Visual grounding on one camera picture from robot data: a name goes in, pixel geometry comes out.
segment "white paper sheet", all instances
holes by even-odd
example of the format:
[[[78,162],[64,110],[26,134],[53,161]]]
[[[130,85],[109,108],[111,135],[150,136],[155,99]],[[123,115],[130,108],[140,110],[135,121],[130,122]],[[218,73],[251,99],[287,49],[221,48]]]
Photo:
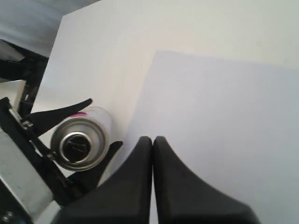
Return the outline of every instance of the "white paper sheet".
[[[193,172],[249,204],[263,224],[298,224],[298,74],[158,52],[118,158],[140,136],[163,135]]]

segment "white backdrop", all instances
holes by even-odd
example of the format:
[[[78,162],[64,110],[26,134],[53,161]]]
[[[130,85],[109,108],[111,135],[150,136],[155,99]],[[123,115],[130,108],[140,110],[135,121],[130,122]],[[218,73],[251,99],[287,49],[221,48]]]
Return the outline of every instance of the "white backdrop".
[[[49,57],[61,18],[98,0],[2,0],[0,39]]]

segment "spray can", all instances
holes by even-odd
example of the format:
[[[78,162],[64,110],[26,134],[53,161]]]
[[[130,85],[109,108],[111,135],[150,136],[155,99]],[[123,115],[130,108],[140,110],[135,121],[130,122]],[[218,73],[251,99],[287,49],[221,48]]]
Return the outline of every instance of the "spray can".
[[[85,171],[98,165],[109,149],[111,126],[110,114],[95,106],[61,122],[50,142],[57,163],[70,171]]]

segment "silver metal can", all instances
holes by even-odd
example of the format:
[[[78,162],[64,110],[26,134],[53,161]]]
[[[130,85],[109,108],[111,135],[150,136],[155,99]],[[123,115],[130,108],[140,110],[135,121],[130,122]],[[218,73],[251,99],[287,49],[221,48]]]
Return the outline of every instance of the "silver metal can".
[[[100,107],[88,107],[61,122],[50,143],[57,163],[71,171],[98,165],[109,149],[111,126],[110,114]]]

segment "pink label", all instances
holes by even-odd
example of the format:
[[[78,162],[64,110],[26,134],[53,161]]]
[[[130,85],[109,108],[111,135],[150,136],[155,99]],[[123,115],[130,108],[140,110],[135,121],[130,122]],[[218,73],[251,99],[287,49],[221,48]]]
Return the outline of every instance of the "pink label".
[[[86,117],[87,116],[87,113],[85,112],[78,112],[74,115],[71,115],[71,118],[75,118],[75,117]]]

